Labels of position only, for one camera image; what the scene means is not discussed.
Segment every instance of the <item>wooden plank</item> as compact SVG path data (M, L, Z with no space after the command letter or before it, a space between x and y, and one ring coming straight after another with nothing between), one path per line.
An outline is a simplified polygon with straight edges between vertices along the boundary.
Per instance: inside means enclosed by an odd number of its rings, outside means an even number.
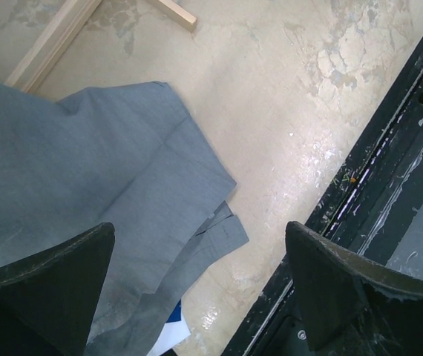
M5 84L24 92L34 92L100 2L101 0L66 0Z
M197 18L172 0L148 0L148 2L190 32L195 30Z

